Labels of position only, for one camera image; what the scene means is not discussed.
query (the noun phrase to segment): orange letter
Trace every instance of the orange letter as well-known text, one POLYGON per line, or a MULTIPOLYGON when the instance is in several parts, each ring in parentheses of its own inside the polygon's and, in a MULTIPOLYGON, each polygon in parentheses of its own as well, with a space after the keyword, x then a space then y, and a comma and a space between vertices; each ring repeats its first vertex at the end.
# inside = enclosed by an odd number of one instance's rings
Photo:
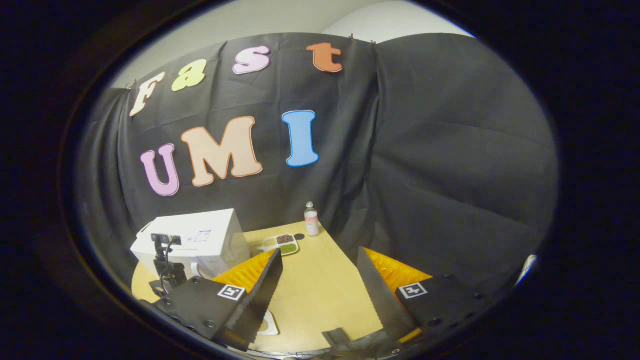
POLYGON ((145 108, 145 99, 151 97, 151 94, 154 93, 154 89, 156 88, 156 83, 159 83, 162 79, 164 79, 164 72, 152 77, 140 85, 140 91, 138 92, 136 103, 133 105, 133 109, 131 109, 129 116, 134 116, 145 108))
POLYGON ((204 127, 194 127, 182 134, 182 141, 189 146, 193 164, 193 186, 205 186, 213 183, 213 175, 208 173, 209 165, 213 172, 224 179, 227 177, 229 159, 233 157, 234 167, 231 175, 243 177, 262 171, 262 164, 255 159, 251 128, 255 124, 253 117, 237 117, 227 124, 220 145, 213 140, 204 127))
POLYGON ((338 72, 342 70, 342 65, 333 62, 332 55, 340 55, 340 49, 334 49, 328 42, 311 45, 307 50, 314 52, 314 66, 318 70, 327 72, 338 72))

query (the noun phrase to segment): blue letter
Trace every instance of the blue letter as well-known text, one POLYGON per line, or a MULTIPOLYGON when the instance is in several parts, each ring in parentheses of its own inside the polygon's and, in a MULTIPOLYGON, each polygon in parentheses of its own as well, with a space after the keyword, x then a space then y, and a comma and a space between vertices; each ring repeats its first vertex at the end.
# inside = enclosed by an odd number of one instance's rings
POLYGON ((291 156, 287 159, 290 167, 303 167, 315 163, 320 156, 314 152, 311 141, 311 122, 316 113, 311 110, 289 111, 282 114, 282 121, 289 125, 291 156))

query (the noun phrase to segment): yellow letter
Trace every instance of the yellow letter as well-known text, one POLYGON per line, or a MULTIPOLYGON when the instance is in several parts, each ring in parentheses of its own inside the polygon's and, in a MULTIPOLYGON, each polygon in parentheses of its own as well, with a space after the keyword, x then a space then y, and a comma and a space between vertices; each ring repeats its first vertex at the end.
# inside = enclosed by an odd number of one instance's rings
POLYGON ((193 186, 205 186, 213 183, 213 175, 208 173, 209 165, 213 172, 224 179, 227 177, 229 159, 233 157, 234 167, 231 175, 243 177, 262 171, 262 164, 255 159, 251 128, 255 124, 253 117, 237 117, 227 124, 220 145, 213 140, 204 127, 194 127, 182 134, 182 141, 189 146, 193 164, 193 186))
POLYGON ((138 92, 136 103, 133 105, 133 109, 131 109, 129 116, 134 116, 145 108, 145 99, 151 97, 151 94, 154 93, 154 89, 156 88, 156 83, 159 83, 162 79, 164 79, 164 72, 152 77, 140 85, 140 91, 138 92))
POLYGON ((200 59, 185 66, 178 73, 178 78, 173 82, 171 90, 180 91, 184 88, 195 86, 204 79, 204 68, 207 60, 200 59))

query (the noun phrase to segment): white box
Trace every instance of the white box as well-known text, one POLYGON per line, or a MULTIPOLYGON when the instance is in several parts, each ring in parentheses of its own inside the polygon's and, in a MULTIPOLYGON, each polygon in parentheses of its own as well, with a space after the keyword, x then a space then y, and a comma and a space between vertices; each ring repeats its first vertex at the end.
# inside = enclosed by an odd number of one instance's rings
POLYGON ((187 279, 193 276, 210 279, 250 257, 249 245, 233 209, 158 217, 147 224, 136 235, 131 251, 157 275, 156 248, 151 234, 181 237, 182 245, 171 246, 169 261, 184 264, 187 279))

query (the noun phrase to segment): black backdrop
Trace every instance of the black backdrop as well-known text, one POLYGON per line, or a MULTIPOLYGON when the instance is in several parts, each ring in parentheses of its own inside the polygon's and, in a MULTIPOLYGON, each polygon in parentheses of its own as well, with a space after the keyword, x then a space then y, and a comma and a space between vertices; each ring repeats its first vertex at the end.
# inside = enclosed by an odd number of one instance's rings
MULTIPOLYGON (((3 247, 20 274, 5 277, 8 351, 15 357, 187 356, 116 307, 79 266, 64 237, 53 181, 74 99, 110 56, 137 39, 133 35, 184 8, 182 1, 154 4, 4 4, 9 8, 2 12, 8 32, 3 40, 11 55, 3 58, 8 69, 3 127, 11 152, 4 162, 3 181, 10 190, 2 225, 19 239, 3 247), (105 28, 121 13, 117 27, 105 28), (96 35, 100 45, 92 42, 87 51, 76 52, 101 29, 106 30, 96 35), (56 78, 65 67, 75 69, 74 75, 56 78), (42 176, 26 176, 34 168, 42 176)), ((629 119, 637 115, 637 101, 631 101, 636 82, 629 70, 640 48, 634 36, 637 9, 611 2, 428 5, 498 49, 543 96, 558 120, 567 175, 559 222, 545 252, 550 261, 484 323, 484 332, 447 357, 630 358, 635 348, 627 313, 634 298, 627 295, 632 283, 625 274, 636 268, 627 235, 636 229, 630 175, 637 136, 629 119)))
MULTIPOLYGON (((320 220, 355 262, 369 247, 428 274, 456 274, 494 294, 547 234, 558 160, 548 120, 518 74, 480 41, 423 34, 378 45, 344 37, 272 34, 185 54, 130 90, 109 89, 76 152, 77 213, 105 260, 130 283, 135 234, 159 216, 235 208, 245 231, 320 220), (338 73, 312 64, 329 42, 338 73), (237 75, 236 54, 271 49, 264 70, 237 75), (204 80, 178 92, 183 66, 207 60, 204 80), (140 85, 165 72, 144 109, 140 85), (319 160, 290 167, 283 113, 312 110, 319 160), (252 116, 259 174, 196 187, 180 136, 204 126, 221 142, 229 120, 252 116), (173 143, 175 195, 156 194, 140 155, 173 143)), ((156 169, 166 182, 163 160, 156 169)))

